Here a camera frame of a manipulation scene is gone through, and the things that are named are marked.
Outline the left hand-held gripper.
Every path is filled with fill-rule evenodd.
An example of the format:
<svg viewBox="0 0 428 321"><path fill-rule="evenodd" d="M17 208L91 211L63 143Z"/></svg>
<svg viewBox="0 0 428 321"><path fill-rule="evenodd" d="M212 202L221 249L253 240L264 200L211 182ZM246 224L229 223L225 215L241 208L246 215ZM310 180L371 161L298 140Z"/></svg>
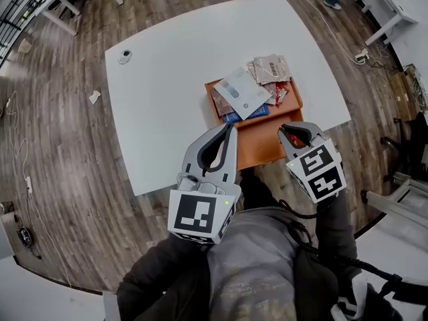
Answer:
<svg viewBox="0 0 428 321"><path fill-rule="evenodd" d="M219 125L195 140L185 153L182 172L197 177L200 185L197 191L170 191L168 232L200 244L220 243L241 195L239 185L229 184L235 182L236 171L237 129L233 124Z"/></svg>

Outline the orange storage box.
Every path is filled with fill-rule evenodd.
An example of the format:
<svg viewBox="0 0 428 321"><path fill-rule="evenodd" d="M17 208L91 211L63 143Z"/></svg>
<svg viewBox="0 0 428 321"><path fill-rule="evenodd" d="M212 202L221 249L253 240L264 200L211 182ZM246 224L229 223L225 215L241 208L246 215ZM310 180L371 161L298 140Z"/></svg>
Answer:
<svg viewBox="0 0 428 321"><path fill-rule="evenodd" d="M205 89L207 91L208 95L208 101L211 108L211 114L215 118L216 123L222 124L223 119L218 115L217 109L215 107L215 103L212 99L211 91L213 90L213 87L215 84L217 84L220 81L214 80L212 82L205 83ZM252 124L257 124L260 122L267 122L274 120L276 118L283 118L283 117L290 117L293 112L298 113L298 120L302 120L302 113L300 112L301 108L303 107L303 102L300 97L299 91L297 89L297 86L295 85L294 81L291 81L287 83L287 89L288 93L285 95L282 103L280 106L269 106L270 114L267 116L260 116L257 118L251 118L244 121L236 122L235 125L237 128L246 127Z"/></svg>

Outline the orange drawer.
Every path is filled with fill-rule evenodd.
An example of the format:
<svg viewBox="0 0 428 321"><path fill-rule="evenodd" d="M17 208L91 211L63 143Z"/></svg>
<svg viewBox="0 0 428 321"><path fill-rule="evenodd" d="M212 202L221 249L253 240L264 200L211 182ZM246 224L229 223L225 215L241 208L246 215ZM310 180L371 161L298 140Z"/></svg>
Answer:
<svg viewBox="0 0 428 321"><path fill-rule="evenodd" d="M300 110L268 118L237 129L237 169L256 167L286 158L278 137L281 125L303 121Z"/></svg>

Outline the blue packet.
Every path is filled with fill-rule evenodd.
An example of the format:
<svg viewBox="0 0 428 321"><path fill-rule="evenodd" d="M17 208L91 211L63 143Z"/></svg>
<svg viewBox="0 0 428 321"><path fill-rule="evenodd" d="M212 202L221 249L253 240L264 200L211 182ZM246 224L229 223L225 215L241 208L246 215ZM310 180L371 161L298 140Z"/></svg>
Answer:
<svg viewBox="0 0 428 321"><path fill-rule="evenodd" d="M267 104L261 105L257 110L251 113L247 119L257 118L261 116L268 116L270 114ZM222 116L224 122L235 123L241 122L243 119L238 115L237 112L228 113Z"/></svg>

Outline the brown snack packet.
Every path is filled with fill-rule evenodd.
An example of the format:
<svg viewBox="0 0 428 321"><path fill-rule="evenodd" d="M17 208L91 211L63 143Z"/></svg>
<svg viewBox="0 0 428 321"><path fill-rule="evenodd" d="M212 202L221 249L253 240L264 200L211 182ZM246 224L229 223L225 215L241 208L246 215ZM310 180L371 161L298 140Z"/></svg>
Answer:
<svg viewBox="0 0 428 321"><path fill-rule="evenodd" d="M219 117L234 112L234 109L215 88L212 88L211 90L211 97Z"/></svg>

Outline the white pouch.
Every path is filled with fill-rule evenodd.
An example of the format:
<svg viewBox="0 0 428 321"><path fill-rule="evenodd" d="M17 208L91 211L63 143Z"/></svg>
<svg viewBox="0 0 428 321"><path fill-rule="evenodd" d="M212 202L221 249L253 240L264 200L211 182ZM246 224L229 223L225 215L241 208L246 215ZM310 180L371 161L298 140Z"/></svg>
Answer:
<svg viewBox="0 0 428 321"><path fill-rule="evenodd" d="M220 80L214 88L242 120L246 120L271 98L271 94L242 67Z"/></svg>

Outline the white labelled snack packet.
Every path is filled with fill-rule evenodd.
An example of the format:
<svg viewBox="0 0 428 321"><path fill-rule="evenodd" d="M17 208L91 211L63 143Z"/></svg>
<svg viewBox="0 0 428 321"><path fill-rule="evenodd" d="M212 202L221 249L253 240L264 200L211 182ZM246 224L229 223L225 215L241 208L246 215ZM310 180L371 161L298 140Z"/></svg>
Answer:
<svg viewBox="0 0 428 321"><path fill-rule="evenodd" d="M291 71L283 55L255 57L253 59L255 79L259 84L287 82L292 79Z"/></svg>

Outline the person's left forearm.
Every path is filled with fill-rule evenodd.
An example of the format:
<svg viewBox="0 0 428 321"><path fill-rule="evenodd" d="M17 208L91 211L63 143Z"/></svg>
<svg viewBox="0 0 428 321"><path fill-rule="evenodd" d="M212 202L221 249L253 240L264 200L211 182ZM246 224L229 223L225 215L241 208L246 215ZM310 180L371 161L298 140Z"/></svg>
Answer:
<svg viewBox="0 0 428 321"><path fill-rule="evenodd" d="M208 250L174 235L151 247L119 284L121 321L208 321Z"/></svg>

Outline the person's right forearm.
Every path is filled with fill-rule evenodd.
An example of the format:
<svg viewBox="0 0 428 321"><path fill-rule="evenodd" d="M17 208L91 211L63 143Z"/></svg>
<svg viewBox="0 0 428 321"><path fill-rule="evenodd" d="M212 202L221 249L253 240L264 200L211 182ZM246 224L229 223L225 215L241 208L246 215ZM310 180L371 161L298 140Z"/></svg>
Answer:
<svg viewBox="0 0 428 321"><path fill-rule="evenodd" d="M339 278L351 280L360 273L357 267L343 263L337 256L357 258L354 232L350 224L346 191L321 201L317 205L320 213L316 220L316 236L320 261L330 268Z"/></svg>

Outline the person's torso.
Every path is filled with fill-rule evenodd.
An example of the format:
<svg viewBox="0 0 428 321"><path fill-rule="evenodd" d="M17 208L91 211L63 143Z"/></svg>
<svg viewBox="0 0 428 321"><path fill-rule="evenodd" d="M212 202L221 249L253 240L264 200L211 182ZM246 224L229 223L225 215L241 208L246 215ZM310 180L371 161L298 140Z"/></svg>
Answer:
<svg viewBox="0 0 428 321"><path fill-rule="evenodd" d="M283 209L238 212L208 252L209 321L296 321L292 220Z"/></svg>

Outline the white metal rack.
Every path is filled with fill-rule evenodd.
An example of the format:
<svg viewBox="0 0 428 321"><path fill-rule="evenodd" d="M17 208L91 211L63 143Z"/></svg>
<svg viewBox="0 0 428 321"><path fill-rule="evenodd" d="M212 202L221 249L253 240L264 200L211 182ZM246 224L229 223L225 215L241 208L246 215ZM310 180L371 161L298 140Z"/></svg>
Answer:
<svg viewBox="0 0 428 321"><path fill-rule="evenodd" d="M393 183L398 188L388 196L362 190L362 202L383 213L407 218L428 229L428 182L396 172Z"/></svg>

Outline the cardboard box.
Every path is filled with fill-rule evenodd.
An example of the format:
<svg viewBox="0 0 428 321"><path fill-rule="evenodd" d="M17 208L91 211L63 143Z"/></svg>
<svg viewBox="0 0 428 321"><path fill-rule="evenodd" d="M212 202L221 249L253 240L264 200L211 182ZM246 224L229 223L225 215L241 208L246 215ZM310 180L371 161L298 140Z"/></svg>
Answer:
<svg viewBox="0 0 428 321"><path fill-rule="evenodd" d="M390 82L403 121L414 120L419 112L428 118L428 84L414 64L406 65L403 71L391 76Z"/></svg>

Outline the black harness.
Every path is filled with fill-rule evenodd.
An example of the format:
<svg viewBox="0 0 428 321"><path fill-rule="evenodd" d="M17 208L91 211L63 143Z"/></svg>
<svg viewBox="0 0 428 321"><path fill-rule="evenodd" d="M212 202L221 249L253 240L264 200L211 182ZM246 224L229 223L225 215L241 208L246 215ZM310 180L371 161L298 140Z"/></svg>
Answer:
<svg viewBox="0 0 428 321"><path fill-rule="evenodd" d="M320 261L320 251L303 237L309 233L298 221L287 224L289 234L298 243L294 265L297 321L403 321L400 313L386 300L421 303L422 321L428 321L428 284L413 284L397 274L384 272L358 258L336 259L360 270L351 280L339 278Z"/></svg>

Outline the black round device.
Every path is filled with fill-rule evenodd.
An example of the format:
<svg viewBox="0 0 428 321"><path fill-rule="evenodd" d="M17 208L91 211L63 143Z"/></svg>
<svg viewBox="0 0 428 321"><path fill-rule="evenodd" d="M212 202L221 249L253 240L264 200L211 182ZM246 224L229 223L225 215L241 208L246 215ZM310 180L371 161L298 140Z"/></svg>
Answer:
<svg viewBox="0 0 428 321"><path fill-rule="evenodd" d="M30 248L33 245L33 236L31 234L31 231L28 230L26 227L20 227L17 230L17 235L20 242L25 248Z"/></svg>

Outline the black railing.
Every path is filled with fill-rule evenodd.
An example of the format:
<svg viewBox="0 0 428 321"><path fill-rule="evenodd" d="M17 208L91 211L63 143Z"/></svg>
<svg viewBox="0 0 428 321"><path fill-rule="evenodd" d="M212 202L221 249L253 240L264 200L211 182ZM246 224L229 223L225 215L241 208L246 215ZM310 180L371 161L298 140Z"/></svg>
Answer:
<svg viewBox="0 0 428 321"><path fill-rule="evenodd" d="M17 38L35 17L41 0L0 0L0 68Z"/></svg>

